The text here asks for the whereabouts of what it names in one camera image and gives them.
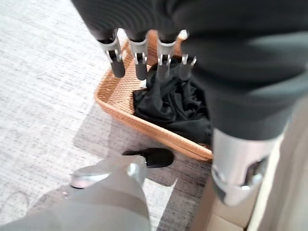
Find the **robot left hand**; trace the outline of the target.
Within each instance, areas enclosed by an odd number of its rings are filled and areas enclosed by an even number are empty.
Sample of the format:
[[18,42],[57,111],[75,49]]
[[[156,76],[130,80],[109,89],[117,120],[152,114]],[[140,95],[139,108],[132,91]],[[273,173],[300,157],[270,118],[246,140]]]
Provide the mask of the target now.
[[73,5],[109,60],[119,60],[115,30],[142,49],[154,29],[160,56],[188,32],[181,48],[196,59],[214,127],[212,176],[220,200],[244,201],[265,174],[269,155],[308,92],[305,0],[75,0]]

